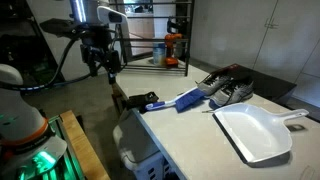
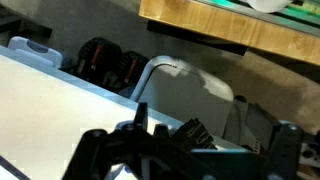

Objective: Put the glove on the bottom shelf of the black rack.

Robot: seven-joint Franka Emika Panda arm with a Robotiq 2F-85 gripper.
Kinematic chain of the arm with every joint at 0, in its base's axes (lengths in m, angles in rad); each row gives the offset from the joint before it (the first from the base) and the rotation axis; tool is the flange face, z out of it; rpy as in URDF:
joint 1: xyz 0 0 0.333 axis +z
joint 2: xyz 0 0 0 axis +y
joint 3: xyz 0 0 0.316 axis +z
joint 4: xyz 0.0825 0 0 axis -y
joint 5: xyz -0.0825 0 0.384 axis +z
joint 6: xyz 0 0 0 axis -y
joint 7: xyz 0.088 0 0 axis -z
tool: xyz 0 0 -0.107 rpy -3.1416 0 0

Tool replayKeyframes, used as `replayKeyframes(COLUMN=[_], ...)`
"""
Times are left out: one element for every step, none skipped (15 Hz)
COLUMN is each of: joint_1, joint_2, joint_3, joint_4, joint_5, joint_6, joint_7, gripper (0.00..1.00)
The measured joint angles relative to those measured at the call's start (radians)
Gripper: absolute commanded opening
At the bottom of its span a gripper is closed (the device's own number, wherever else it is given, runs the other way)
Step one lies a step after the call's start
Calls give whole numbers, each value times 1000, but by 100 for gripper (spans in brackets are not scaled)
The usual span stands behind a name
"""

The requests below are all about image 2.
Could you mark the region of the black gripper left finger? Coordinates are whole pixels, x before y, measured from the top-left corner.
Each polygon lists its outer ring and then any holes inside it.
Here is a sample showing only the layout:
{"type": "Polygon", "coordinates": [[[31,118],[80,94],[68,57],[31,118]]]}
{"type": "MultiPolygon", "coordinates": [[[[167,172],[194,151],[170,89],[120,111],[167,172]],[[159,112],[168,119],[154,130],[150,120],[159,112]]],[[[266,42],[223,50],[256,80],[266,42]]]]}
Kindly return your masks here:
{"type": "Polygon", "coordinates": [[[86,131],[72,155],[62,180],[104,180],[113,166],[109,148],[113,136],[102,129],[86,131]]]}

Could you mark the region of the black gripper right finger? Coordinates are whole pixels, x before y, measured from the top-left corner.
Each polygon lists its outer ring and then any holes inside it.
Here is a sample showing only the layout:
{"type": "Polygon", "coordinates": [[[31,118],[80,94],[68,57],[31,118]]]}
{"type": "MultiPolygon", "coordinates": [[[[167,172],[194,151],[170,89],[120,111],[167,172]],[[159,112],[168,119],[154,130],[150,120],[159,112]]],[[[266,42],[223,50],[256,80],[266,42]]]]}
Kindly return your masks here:
{"type": "Polygon", "coordinates": [[[296,180],[303,130],[294,124],[283,124],[269,150],[266,180],[296,180]]]}

